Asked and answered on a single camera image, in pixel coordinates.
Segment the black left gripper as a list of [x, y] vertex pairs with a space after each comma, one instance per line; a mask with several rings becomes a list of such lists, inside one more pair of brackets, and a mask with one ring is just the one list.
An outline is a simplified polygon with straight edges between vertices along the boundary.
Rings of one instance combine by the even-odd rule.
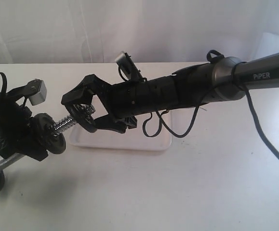
[[47, 150], [36, 144], [29, 122], [32, 112], [27, 107], [0, 96], [0, 156], [4, 159], [22, 154], [42, 161]]

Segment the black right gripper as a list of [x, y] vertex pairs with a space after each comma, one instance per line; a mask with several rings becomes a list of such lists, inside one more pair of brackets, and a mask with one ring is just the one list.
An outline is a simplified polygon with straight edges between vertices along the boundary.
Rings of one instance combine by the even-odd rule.
[[94, 119], [98, 130], [124, 134], [126, 128], [137, 127], [136, 116], [185, 105], [185, 76], [169, 75], [142, 83], [109, 84], [95, 74], [87, 75], [71, 91], [64, 94], [61, 104], [91, 105], [98, 96], [107, 115]]

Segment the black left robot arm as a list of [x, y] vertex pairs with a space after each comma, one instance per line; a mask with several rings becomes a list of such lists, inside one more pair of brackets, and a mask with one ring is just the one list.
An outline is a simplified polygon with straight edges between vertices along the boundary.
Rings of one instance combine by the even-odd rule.
[[48, 157], [33, 131], [32, 112], [27, 107], [3, 96], [0, 92], [0, 156], [9, 158], [15, 153], [37, 161]]

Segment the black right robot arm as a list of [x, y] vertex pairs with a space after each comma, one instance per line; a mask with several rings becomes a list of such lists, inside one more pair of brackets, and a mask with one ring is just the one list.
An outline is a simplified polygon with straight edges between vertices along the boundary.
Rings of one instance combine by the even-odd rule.
[[211, 50], [206, 63], [152, 80], [142, 76], [126, 52], [116, 63], [126, 81], [109, 84], [91, 74], [62, 97], [62, 105], [88, 132], [125, 133], [137, 126], [137, 115], [239, 100], [243, 88], [279, 88], [279, 53], [243, 62]]

